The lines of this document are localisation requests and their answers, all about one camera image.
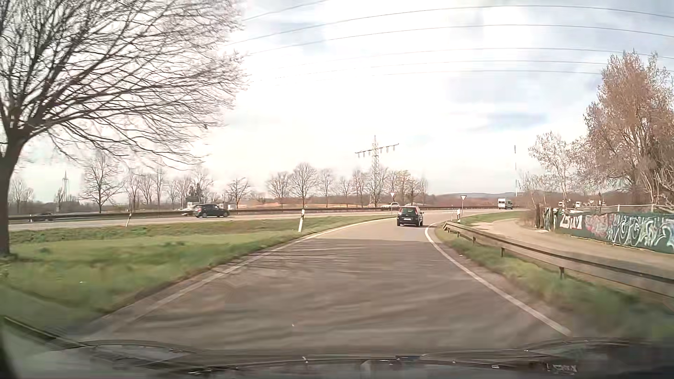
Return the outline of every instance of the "grass verge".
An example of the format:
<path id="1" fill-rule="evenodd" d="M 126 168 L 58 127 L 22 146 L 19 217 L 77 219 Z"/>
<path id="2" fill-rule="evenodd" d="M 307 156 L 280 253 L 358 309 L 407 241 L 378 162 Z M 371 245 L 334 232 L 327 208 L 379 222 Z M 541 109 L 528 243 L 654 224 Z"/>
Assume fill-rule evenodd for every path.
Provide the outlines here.
<path id="1" fill-rule="evenodd" d="M 0 312 L 36 326 L 64 327 L 250 252 L 389 217 L 305 218 L 302 233 L 297 233 L 297 219 L 32 232 L 41 242 L 17 232 L 11 248 L 19 259 L 0 263 Z"/>
<path id="2" fill-rule="evenodd" d="M 483 214 L 474 214 L 461 218 L 461 225 L 473 226 L 477 223 L 492 223 L 497 220 L 506 220 L 508 218 L 520 218 L 522 211 L 519 210 L 504 210 L 501 212 L 491 212 Z"/>
<path id="3" fill-rule="evenodd" d="M 436 228 L 435 234 L 481 266 L 502 274 L 552 306 L 581 315 L 604 332 L 654 340 L 674 337 L 674 315 L 663 306 L 569 276 L 560 279 L 558 272 L 514 256 L 501 258 L 499 248 L 473 245 L 472 241 L 457 238 L 442 228 Z"/>

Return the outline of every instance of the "wall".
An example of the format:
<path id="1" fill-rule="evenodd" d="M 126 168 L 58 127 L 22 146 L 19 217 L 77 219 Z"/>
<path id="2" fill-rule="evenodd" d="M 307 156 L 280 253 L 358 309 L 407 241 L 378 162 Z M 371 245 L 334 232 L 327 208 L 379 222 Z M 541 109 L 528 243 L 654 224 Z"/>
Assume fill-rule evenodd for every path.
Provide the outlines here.
<path id="1" fill-rule="evenodd" d="M 576 237 L 674 254 L 674 215 L 560 213 L 555 230 Z"/>

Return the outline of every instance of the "cloudy sky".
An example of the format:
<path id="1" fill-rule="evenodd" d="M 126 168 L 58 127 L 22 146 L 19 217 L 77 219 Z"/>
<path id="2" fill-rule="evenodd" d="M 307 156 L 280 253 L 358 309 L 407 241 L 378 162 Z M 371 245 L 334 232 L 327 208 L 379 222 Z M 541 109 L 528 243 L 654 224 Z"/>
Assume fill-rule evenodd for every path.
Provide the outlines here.
<path id="1" fill-rule="evenodd" d="M 539 170 L 526 154 L 537 134 L 583 134 L 611 52 L 657 51 L 673 65 L 668 0 L 242 2 L 245 29 L 227 49 L 247 55 L 251 83 L 202 150 L 218 191 L 237 176 L 264 190 L 301 161 L 367 169 L 355 152 L 375 135 L 400 144 L 382 163 L 426 176 L 432 193 L 512 191 L 516 162 Z M 76 166 L 30 154 L 20 175 L 37 200 L 53 198 L 65 170 L 78 192 Z"/>

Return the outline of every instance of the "highway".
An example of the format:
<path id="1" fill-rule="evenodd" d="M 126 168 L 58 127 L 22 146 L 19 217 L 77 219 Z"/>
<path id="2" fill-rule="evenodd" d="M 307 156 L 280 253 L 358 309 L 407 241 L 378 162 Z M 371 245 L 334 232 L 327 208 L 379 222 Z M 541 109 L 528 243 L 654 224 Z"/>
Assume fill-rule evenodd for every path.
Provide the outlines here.
<path id="1" fill-rule="evenodd" d="M 438 223 L 449 212 L 425 216 Z M 308 354 L 503 348 L 592 333 L 438 246 L 434 230 L 385 219 L 318 233 L 174 285 L 79 336 Z"/>
<path id="2" fill-rule="evenodd" d="M 309 213 L 305 217 L 327 217 L 327 216 L 363 216 L 375 214 L 395 214 L 390 211 L 365 211 L 365 212 L 325 212 L 325 213 Z M 149 225 L 149 224 L 173 224 L 173 223 L 207 223 L 210 221 L 241 221 L 241 220 L 268 220 L 271 218 L 298 218 L 299 213 L 291 214 L 250 214 L 244 216 L 229 216 L 226 218 L 208 217 L 196 218 L 192 216 L 180 217 L 158 217 L 158 218 L 137 218 L 129 221 L 129 226 Z M 10 224 L 10 231 L 19 230 L 43 230 L 54 228 L 98 228 L 98 227 L 114 227 L 126 225 L 126 219 L 109 219 L 109 220 L 84 220 L 84 221 L 59 221 L 49 222 L 40 221 L 37 223 L 25 224 Z"/>

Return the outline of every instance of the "guardrail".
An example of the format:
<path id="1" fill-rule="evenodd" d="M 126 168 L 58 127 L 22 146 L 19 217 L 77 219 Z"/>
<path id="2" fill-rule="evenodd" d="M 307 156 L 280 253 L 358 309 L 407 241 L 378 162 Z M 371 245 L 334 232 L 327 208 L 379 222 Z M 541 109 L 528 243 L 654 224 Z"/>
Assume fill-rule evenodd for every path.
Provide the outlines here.
<path id="1" fill-rule="evenodd" d="M 568 269 L 658 295 L 674 297 L 674 272 L 659 267 L 549 249 L 450 221 L 446 221 L 442 229 L 448 233 L 455 232 L 457 237 L 471 239 L 473 243 L 500 247 L 501 257 L 505 251 L 509 251 L 556 266 L 559 269 L 560 278 L 565 276 L 565 269 Z"/>
<path id="2" fill-rule="evenodd" d="M 420 206 L 422 210 L 453 210 L 459 209 L 460 206 Z M 465 206 L 463 209 L 496 209 L 497 206 Z M 365 208 L 304 208 L 306 213 L 325 213 L 325 212 L 376 212 L 376 211 L 391 211 L 389 208 L 381 207 L 365 207 Z M 300 213 L 302 208 L 243 208 L 238 210 L 231 210 L 230 214 L 283 214 L 283 213 Z M 69 214 L 52 214 L 49 218 L 55 221 L 80 221 L 90 220 L 93 218 L 128 218 L 131 213 L 132 218 L 159 218 L 181 216 L 184 212 L 182 210 L 157 210 L 157 211 L 140 211 L 140 212 L 110 212 L 110 213 L 69 213 Z M 21 215 L 9 216 L 9 221 L 34 221 L 36 219 L 44 218 L 38 215 Z"/>

